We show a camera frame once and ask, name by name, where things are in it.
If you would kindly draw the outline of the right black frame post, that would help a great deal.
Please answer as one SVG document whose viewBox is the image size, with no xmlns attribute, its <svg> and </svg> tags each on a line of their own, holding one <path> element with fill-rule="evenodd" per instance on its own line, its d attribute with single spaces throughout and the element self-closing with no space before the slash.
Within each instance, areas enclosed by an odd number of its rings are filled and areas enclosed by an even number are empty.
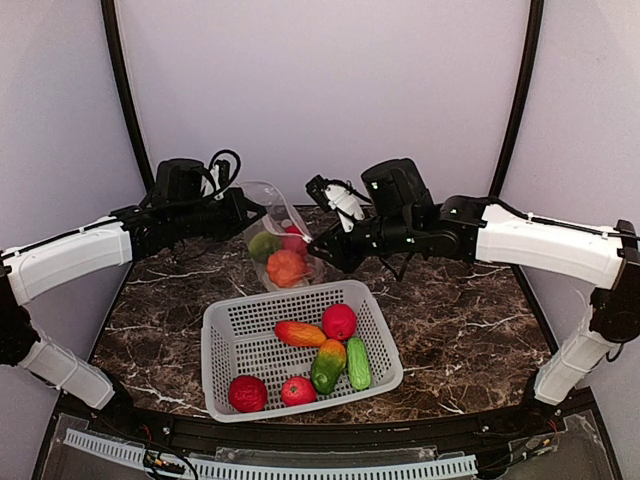
<svg viewBox="0 0 640 480">
<path fill-rule="evenodd" d="M 489 188 L 490 196 L 499 197 L 501 195 L 509 172 L 509 167 L 511 165 L 511 160 L 513 158 L 533 77 L 544 14 L 544 5 L 544 0 L 531 0 L 529 2 L 521 61 L 504 138 Z"/>
</svg>

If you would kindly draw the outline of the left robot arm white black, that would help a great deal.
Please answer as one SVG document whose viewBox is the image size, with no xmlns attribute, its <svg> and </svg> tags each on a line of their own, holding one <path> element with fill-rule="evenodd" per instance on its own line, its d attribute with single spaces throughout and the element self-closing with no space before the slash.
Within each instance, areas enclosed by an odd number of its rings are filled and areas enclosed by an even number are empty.
<svg viewBox="0 0 640 480">
<path fill-rule="evenodd" d="M 235 181 L 242 161 L 230 149 L 208 163 L 174 158 L 158 166 L 155 184 L 137 204 L 1 255 L 1 363 L 20 367 L 102 410 L 120 397 L 101 369 L 79 359 L 31 323 L 27 304 L 95 272 L 152 257 L 191 238 L 225 242 L 266 214 Z"/>
</svg>

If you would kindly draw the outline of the left black frame post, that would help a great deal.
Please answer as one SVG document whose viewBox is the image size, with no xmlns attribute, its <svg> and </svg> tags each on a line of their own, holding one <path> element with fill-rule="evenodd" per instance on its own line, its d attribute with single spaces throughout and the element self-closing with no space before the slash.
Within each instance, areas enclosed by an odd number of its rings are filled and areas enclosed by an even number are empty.
<svg viewBox="0 0 640 480">
<path fill-rule="evenodd" d="M 130 145 L 143 186 L 146 191 L 150 191 L 155 179 L 134 105 L 119 28 L 117 5 L 114 0 L 101 0 L 100 7 L 112 74 Z"/>
</svg>

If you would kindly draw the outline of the clear zip top bag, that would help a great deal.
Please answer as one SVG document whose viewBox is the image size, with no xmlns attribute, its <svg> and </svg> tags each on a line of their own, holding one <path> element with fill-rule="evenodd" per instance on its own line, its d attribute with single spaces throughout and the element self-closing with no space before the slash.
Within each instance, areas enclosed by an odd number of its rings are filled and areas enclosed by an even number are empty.
<svg viewBox="0 0 640 480">
<path fill-rule="evenodd" d="M 244 232 L 244 240 L 260 282 L 269 291 L 306 287 L 324 280 L 322 261 L 308 253 L 312 240 L 307 224 L 282 192 L 266 181 L 239 184 L 245 196 L 266 214 Z"/>
</svg>

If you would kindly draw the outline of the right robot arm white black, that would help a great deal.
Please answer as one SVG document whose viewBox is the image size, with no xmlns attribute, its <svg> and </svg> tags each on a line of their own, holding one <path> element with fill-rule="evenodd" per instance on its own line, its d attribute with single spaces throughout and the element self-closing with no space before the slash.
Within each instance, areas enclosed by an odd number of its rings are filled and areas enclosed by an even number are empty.
<svg viewBox="0 0 640 480">
<path fill-rule="evenodd" d="M 441 257 L 531 267 L 577 278 L 593 291 L 579 326 L 536 373 L 532 399 L 556 406 L 617 345 L 639 336 L 639 238 L 620 220 L 588 226 L 521 212 L 497 197 L 456 195 L 437 204 L 409 158 L 361 175 L 367 192 L 315 176 L 308 195 L 336 223 L 309 246 L 352 273 L 368 257 Z"/>
</svg>

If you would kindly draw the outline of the yellow lemon toy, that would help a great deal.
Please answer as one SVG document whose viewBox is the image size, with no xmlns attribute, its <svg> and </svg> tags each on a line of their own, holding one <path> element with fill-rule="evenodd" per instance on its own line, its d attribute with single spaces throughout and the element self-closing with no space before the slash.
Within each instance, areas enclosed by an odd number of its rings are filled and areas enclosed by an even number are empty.
<svg viewBox="0 0 640 480">
<path fill-rule="evenodd" d="M 269 257 L 282 248 L 281 239 L 268 231 L 257 233 L 248 244 L 250 257 L 261 264 L 266 264 Z"/>
</svg>

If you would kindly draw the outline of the orange yellow mango toy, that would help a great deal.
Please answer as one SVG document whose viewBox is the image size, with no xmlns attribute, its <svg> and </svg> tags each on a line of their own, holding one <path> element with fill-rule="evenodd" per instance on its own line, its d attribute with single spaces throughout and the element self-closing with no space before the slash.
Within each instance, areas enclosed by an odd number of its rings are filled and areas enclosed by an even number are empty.
<svg viewBox="0 0 640 480">
<path fill-rule="evenodd" d="M 320 347 L 327 340 L 321 328 L 302 322 L 278 322 L 274 333 L 282 342 L 294 347 Z"/>
</svg>

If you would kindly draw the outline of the red tomato fruit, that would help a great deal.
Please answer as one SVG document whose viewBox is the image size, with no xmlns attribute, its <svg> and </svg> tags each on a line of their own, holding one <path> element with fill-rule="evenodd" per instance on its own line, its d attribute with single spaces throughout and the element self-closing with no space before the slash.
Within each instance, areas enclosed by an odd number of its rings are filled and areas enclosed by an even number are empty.
<svg viewBox="0 0 640 480">
<path fill-rule="evenodd" d="M 317 392 L 312 382 L 302 376 L 289 378 L 281 389 L 281 400 L 287 407 L 313 403 L 316 398 Z"/>
</svg>

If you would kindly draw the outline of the red wrinkled fruit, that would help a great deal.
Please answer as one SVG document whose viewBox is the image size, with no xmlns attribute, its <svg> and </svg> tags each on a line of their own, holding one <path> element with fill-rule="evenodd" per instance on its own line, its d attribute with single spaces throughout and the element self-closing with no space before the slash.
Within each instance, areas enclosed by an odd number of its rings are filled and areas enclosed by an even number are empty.
<svg viewBox="0 0 640 480">
<path fill-rule="evenodd" d="M 351 338 L 357 328 L 357 316 L 346 304 L 328 307 L 322 315 L 322 329 L 328 338 L 345 341 Z"/>
<path fill-rule="evenodd" d="M 302 258 L 307 256 L 308 243 L 302 237 L 302 231 L 295 225 L 285 228 L 286 235 L 282 238 L 283 248 L 292 251 Z"/>
<path fill-rule="evenodd" d="M 241 375 L 230 384 L 228 399 L 241 413 L 253 413 L 264 409 L 268 400 L 265 383 L 257 377 Z"/>
</svg>

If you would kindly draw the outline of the black frame post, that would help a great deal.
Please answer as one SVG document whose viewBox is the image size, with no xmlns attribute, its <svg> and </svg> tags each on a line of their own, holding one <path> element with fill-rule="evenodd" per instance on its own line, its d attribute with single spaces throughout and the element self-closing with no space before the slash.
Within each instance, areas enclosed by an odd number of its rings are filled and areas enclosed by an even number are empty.
<svg viewBox="0 0 640 480">
<path fill-rule="evenodd" d="M 513 158 L 533 77 L 544 14 L 544 5 L 544 0 L 531 0 L 529 2 L 521 61 L 504 138 L 489 188 L 490 196 L 499 197 L 501 195 L 509 172 L 509 167 L 511 165 L 511 160 Z"/>
<path fill-rule="evenodd" d="M 150 191 L 155 179 L 134 105 L 119 28 L 117 5 L 114 0 L 101 0 L 100 7 L 112 74 L 130 145 L 143 186 L 146 191 Z"/>
</svg>

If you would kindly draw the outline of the orange pumpkin toy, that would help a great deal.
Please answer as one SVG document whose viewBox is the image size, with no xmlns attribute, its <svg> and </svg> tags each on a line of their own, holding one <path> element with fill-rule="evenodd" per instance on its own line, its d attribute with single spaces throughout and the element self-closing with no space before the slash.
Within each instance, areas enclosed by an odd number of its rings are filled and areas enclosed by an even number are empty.
<svg viewBox="0 0 640 480">
<path fill-rule="evenodd" d="M 266 272 L 273 284 L 288 288 L 302 281 L 308 273 L 308 268 L 301 255 L 283 249 L 269 256 Z"/>
</svg>

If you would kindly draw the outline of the green orange mango toy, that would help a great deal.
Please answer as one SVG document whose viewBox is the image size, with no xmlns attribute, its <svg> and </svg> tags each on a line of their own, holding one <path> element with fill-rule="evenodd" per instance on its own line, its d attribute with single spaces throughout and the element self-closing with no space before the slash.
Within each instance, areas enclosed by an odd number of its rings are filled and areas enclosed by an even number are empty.
<svg viewBox="0 0 640 480">
<path fill-rule="evenodd" d="M 340 341 L 328 339 L 321 345 L 311 366 L 311 382 L 319 394 L 334 391 L 346 363 L 346 349 Z"/>
</svg>

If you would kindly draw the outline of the red wrinkled fruit front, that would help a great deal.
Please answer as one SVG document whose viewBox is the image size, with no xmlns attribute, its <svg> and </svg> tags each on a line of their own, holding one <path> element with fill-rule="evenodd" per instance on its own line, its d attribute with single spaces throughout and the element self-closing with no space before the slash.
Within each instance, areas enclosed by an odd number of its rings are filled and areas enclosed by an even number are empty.
<svg viewBox="0 0 640 480">
<path fill-rule="evenodd" d="M 268 400 L 265 383 L 257 377 L 241 375 L 230 384 L 228 399 L 241 413 L 253 413 L 264 409 Z"/>
</svg>

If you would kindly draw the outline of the white perforated plastic basket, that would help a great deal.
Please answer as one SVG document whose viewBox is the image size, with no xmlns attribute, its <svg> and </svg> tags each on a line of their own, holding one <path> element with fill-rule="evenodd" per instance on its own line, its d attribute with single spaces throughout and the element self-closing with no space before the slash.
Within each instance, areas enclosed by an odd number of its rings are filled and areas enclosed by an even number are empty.
<svg viewBox="0 0 640 480">
<path fill-rule="evenodd" d="M 312 347 L 289 346 L 274 328 L 279 321 L 321 323 L 333 304 L 356 314 L 356 336 L 365 344 L 372 373 L 369 388 L 356 391 L 341 374 L 335 389 L 313 403 L 286 406 L 281 388 L 293 376 L 309 377 L 317 355 Z M 229 401 L 232 381 L 241 375 L 261 380 L 267 403 L 258 412 L 241 413 Z M 403 379 L 400 355 L 384 315 L 362 282 L 341 280 L 216 302 L 204 312 L 201 328 L 201 379 L 208 414 L 218 422 L 267 420 L 339 406 L 389 392 Z"/>
</svg>

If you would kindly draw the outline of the black front rail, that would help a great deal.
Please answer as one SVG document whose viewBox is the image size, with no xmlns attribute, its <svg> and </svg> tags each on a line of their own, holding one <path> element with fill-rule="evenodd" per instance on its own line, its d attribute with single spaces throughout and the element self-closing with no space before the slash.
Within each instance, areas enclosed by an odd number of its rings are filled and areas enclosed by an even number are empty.
<svg viewBox="0 0 640 480">
<path fill-rule="evenodd" d="M 464 452 L 490 478 L 518 465 L 545 467 L 577 478 L 619 475 L 615 456 L 589 388 L 573 391 L 558 413 L 515 426 L 516 406 L 480 413 L 406 422 L 369 424 L 220 423 L 125 405 L 121 414 L 95 413 L 62 397 L 52 425 L 63 420 L 81 428 L 149 445 L 183 457 L 214 456 L 223 449 L 305 454 L 365 454 L 432 447 L 438 453 Z"/>
</svg>

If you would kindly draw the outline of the green bitter gourd toy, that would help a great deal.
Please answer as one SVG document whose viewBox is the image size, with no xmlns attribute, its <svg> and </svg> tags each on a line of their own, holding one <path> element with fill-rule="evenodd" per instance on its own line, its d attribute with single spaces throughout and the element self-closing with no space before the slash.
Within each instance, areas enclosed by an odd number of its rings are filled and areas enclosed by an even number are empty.
<svg viewBox="0 0 640 480">
<path fill-rule="evenodd" d="M 351 386 L 356 391 L 369 388 L 373 377 L 364 341 L 351 337 L 347 342 L 347 367 Z"/>
</svg>

